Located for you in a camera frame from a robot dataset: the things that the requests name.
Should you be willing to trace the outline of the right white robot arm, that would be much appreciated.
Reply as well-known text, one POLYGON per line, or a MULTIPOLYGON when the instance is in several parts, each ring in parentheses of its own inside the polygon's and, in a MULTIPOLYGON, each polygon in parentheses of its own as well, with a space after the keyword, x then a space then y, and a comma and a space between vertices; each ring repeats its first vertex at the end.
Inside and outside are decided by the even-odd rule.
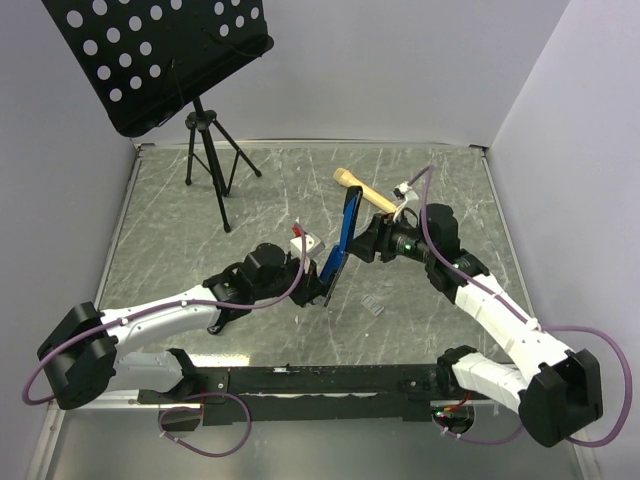
POLYGON ((496 363, 472 347, 438 359, 438 390, 448 398, 466 391, 516 412, 524 429, 545 447, 556 445, 601 418, 600 365, 586 349, 575 352, 526 314, 489 269, 463 249, 452 209, 430 204, 417 225, 404 216, 376 214, 348 240, 360 260, 388 262, 403 256, 422 263, 431 285, 475 320, 510 358, 496 363))

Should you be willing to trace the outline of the black stapler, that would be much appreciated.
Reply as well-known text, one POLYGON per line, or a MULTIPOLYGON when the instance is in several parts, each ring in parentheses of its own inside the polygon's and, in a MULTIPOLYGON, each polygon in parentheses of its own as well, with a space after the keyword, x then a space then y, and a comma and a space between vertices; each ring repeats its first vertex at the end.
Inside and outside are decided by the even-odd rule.
POLYGON ((207 332, 210 335, 218 335, 222 332, 224 327, 234 320, 234 311, 230 309, 222 309, 218 312, 219 316, 208 327, 207 332))

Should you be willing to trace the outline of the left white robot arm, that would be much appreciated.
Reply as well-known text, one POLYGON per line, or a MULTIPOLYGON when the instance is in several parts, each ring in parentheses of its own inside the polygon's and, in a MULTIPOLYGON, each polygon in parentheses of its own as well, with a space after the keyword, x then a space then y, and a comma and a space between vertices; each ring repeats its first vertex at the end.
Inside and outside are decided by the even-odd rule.
POLYGON ((133 307, 74 306, 37 350, 40 366, 63 410, 102 394, 152 390, 177 402, 198 387, 195 368, 180 349, 145 353, 143 347, 193 330, 217 335, 230 322, 289 299, 304 307, 327 296, 336 267, 317 266, 311 253, 263 243, 242 261, 182 293, 133 307))

